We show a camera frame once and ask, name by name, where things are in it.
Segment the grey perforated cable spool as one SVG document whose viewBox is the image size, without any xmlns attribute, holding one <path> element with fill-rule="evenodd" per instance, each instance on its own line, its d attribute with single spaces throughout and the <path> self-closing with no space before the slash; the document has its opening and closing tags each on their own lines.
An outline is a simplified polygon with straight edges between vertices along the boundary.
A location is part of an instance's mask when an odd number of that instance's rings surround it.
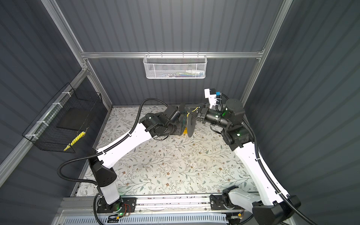
<svg viewBox="0 0 360 225">
<path fill-rule="evenodd" d="M 186 128 L 183 134 L 187 134 L 188 137 L 192 137 L 195 131 L 195 127 L 196 127 L 196 119 L 195 117 L 192 115 L 191 113 L 188 113 L 188 110 L 190 108 L 195 108 L 195 106 L 186 106 L 184 103 L 179 105 L 179 111 L 181 113 L 179 120 L 178 121 L 182 121 L 185 120 L 186 121 Z"/>
</svg>

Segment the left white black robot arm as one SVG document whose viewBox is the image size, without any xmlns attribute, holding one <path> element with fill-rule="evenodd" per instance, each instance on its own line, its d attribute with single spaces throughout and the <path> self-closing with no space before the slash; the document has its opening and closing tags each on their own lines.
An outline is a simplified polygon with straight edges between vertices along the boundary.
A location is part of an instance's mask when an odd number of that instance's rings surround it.
<svg viewBox="0 0 360 225">
<path fill-rule="evenodd" d="M 102 196 L 107 207 L 113 213 L 127 210 L 126 204 L 116 187 L 117 174 L 113 166 L 128 152 L 140 144 L 154 138 L 171 135 L 182 135 L 186 123 L 185 104 L 166 105 L 166 110 L 159 113 L 147 113 L 141 117 L 141 110 L 148 101 L 145 99 L 139 106 L 134 125 L 131 130 L 112 143 L 97 150 L 93 155 L 78 157 L 62 163 L 57 170 L 60 178 L 71 182 L 91 183 L 96 186 L 98 194 Z M 75 179 L 62 173 L 68 164 L 88 159 L 95 180 Z"/>
</svg>

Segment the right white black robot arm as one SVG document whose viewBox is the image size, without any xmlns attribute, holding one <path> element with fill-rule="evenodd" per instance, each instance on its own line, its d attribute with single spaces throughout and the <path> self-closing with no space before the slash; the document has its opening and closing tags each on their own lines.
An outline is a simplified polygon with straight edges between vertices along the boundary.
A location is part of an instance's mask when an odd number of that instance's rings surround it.
<svg viewBox="0 0 360 225">
<path fill-rule="evenodd" d="M 301 202 L 281 186 L 266 165 L 258 147 L 255 132 L 244 120 L 243 104 L 237 99 L 228 99 L 222 111 L 212 109 L 212 103 L 186 106 L 189 114 L 187 131 L 194 132 L 196 121 L 221 127 L 221 136 L 247 169 L 258 195 L 231 187 L 224 191 L 223 201 L 227 208 L 240 206 L 252 213 L 260 225 L 282 224 L 297 214 L 308 224 L 315 222 L 299 211 Z"/>
</svg>

